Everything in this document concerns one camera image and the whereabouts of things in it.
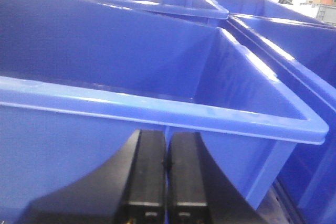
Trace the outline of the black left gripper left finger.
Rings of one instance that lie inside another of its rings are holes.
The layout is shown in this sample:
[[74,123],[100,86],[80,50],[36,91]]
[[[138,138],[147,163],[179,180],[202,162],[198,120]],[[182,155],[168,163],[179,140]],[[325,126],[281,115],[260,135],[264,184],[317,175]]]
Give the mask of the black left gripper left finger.
[[29,203],[20,223],[164,223],[166,141],[135,130],[88,175]]

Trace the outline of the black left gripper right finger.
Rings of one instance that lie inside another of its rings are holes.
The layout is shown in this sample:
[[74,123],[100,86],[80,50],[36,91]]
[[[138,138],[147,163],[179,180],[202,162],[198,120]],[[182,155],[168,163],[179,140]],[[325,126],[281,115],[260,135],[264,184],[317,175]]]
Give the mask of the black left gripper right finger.
[[199,132],[175,132],[167,158],[169,223],[266,223],[218,167]]

